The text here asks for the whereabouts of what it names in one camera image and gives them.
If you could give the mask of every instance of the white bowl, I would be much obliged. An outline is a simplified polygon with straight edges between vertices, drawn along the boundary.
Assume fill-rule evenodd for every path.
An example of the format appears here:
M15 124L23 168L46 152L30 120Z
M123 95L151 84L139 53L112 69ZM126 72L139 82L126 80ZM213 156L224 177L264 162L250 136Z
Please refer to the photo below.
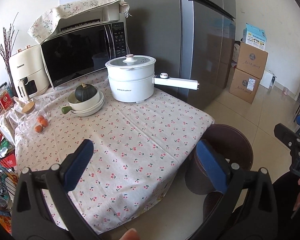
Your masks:
M98 111L103 107L103 104L104 104L104 101L103 101L103 103L102 103L100 106L98 106L96 109L91 110L91 111L89 111L89 112L87 112L87 113L76 114L76 113L74 113L72 110L71 110L71 112L72 112L72 114L74 114L75 116L85 117L85 116L89 116L89 115L92 115L92 114L95 114L96 112L98 112Z
M102 101L100 102L100 104L98 104L97 106L95 106L94 108L92 108L92 109L90 109L90 110L86 110L86 111L73 111L73 110L71 110L71 112L72 112L73 114L85 114L85 113L90 113L90 112L96 110L97 108L99 108L101 105L103 105L103 103L104 103L104 100L102 100Z
M88 113L90 111L93 111L95 110L96 108L98 108L101 104L103 104L103 102L105 101L105 98L103 96L103 93L100 91L101 93L101 96L100 96L100 101L94 105L93 107L90 107L89 109L86 109L86 110L83 110L83 111L74 111L74 110L71 110L73 113L75 114L83 114L83 113Z
M97 93L90 99L84 102L80 102L75 98L75 92L72 92L68 97L69 106L74 111L85 111L89 108L94 107L100 101L100 91L96 88Z

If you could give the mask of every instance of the microwave control panel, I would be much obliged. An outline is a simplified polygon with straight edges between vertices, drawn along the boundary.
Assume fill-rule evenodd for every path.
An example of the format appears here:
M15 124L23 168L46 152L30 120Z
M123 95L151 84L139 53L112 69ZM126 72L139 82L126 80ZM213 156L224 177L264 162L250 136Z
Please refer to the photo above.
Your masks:
M112 23L111 24L114 42L114 54L115 57L124 57L127 55L126 37L124 33L124 23Z

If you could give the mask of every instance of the bowl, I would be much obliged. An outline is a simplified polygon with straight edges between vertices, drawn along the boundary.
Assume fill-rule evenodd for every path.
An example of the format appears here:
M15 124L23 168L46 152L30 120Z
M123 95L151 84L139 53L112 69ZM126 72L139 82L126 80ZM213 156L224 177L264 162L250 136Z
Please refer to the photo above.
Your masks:
M104 103L104 99L102 99L102 100L100 101L99 104L97 104L97 105L96 105L95 107L93 107L93 108L90 108L89 110L85 110L85 111L73 111L73 110L71 110L71 112L74 113L74 114L85 114L85 113L89 113L89 112L94 111L95 109L97 109L99 106L103 105L103 103Z
M90 110L89 112L86 112L86 113L76 114L76 113L74 113L73 111L71 111L71 112L72 112L72 114L74 114L75 116L85 117L85 116L89 116L89 115L92 115L92 114L95 114L96 112L98 112L98 111L103 107L103 104L104 104L104 100L102 101L102 104L99 105L96 109Z
M103 102L104 102L104 96L103 96L103 93L100 91L99 93L101 93L101 95L100 95L100 101L96 104L96 105L94 105L93 107L90 107L90 108L88 108L88 109L86 109L86 110L83 110L83 111L75 111L75 110L71 110L73 113L76 113L76 114L82 114L82 113L87 113L87 112L90 112L90 111L92 111L92 110L94 110L94 109L96 109L96 108L98 108L101 104L103 104Z
M87 109L93 108L96 104L100 102L100 91L96 88L97 93L90 99L84 102L80 102L75 98L75 92L72 92L68 97L69 106L65 106L61 109L63 114L68 113L70 110L74 111L85 111Z

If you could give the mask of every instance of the stainless steel refrigerator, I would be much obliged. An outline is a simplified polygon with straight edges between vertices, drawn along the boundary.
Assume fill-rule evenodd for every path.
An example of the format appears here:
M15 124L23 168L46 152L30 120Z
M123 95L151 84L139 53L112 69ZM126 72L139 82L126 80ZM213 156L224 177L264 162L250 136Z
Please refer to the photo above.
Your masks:
M204 109L225 88L235 37L235 0L125 0L130 52L157 59L156 74L195 79L197 91L160 89Z

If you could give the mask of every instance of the stacked plate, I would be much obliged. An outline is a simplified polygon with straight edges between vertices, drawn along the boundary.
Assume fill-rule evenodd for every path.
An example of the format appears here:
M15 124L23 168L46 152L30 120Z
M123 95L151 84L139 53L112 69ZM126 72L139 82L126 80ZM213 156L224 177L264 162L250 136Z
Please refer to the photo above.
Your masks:
M95 114L96 112L98 112L102 108L102 106L105 102L103 93L101 91L99 91L99 93L100 93L100 100L96 105L94 105L93 107L90 107L89 109L83 110L83 111L71 110L72 114L74 114L76 116L80 116L80 117L85 117L85 116L89 116L89 115L92 115L92 114Z

